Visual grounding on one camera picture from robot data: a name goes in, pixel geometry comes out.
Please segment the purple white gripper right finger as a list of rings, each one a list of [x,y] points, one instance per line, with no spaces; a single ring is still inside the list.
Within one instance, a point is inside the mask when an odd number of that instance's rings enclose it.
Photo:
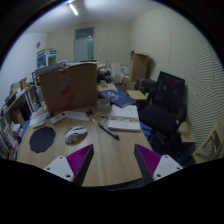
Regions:
[[[146,184],[160,180],[182,169],[182,166],[169,155],[160,156],[139,144],[134,146],[134,155]]]

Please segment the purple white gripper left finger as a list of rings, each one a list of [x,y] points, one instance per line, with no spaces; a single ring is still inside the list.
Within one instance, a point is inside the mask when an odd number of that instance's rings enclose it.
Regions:
[[[93,145],[87,145],[69,156],[58,156],[44,170],[81,186],[94,155]]]

